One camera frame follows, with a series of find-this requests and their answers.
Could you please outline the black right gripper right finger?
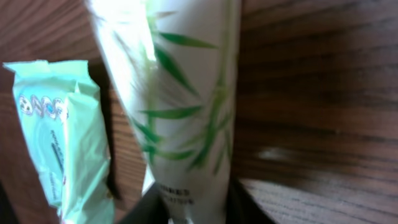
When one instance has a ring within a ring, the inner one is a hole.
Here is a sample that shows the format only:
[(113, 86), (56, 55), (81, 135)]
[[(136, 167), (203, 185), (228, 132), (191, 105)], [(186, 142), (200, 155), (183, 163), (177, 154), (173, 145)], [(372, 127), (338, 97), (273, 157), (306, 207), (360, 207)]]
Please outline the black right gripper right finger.
[(238, 179), (231, 179), (226, 202), (226, 224), (276, 224), (254, 201)]

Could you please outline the teal wet wipes pack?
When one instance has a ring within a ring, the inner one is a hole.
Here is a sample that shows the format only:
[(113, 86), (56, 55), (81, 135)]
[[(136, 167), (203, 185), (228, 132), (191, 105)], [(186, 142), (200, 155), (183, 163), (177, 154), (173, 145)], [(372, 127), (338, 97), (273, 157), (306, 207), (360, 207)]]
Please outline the teal wet wipes pack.
[(111, 155), (100, 88), (86, 60), (6, 62), (27, 149), (60, 223), (107, 224)]

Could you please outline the white green cosmetic tube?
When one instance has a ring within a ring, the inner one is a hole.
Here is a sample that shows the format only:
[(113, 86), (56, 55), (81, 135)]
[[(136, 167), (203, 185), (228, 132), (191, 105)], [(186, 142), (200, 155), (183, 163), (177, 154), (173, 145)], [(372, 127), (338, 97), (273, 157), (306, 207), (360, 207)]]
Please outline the white green cosmetic tube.
[(226, 223), (241, 2), (88, 0), (113, 87), (170, 223)]

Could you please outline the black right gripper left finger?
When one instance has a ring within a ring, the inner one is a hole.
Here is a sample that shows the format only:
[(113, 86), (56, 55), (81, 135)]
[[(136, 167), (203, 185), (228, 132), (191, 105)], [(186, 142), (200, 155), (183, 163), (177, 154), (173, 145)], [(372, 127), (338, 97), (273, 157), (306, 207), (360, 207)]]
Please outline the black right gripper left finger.
[(169, 214), (158, 184), (152, 184), (135, 207), (118, 224), (168, 224)]

